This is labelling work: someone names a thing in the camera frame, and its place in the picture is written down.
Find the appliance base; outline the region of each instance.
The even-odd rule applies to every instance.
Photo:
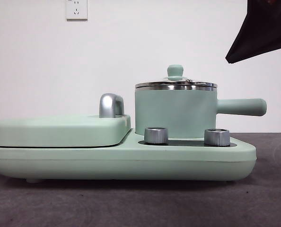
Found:
[[[109,147],[0,147],[0,173],[31,183],[43,179],[234,181],[247,177],[256,162],[255,147],[235,138],[231,138],[233,147],[140,144],[143,139],[130,130],[120,144]]]

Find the mint green pot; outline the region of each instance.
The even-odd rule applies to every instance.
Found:
[[[168,81],[142,83],[135,91],[135,132],[168,128],[170,138],[202,138],[216,127],[217,114],[262,116],[262,99],[217,99],[217,85],[183,80],[179,65],[168,68]]]

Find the wall outlet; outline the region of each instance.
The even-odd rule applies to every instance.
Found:
[[[88,0],[66,0],[68,20],[88,19]]]

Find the black umbrella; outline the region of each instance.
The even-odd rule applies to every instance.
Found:
[[[281,48],[281,0],[248,0],[246,18],[226,59],[235,63]]]

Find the white wall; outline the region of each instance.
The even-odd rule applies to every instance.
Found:
[[[99,98],[160,80],[169,64],[215,82],[219,98],[264,98],[264,117],[219,115],[232,132],[281,132],[281,50],[225,60],[245,0],[89,0],[88,22],[67,22],[65,0],[0,0],[0,119],[97,114]]]

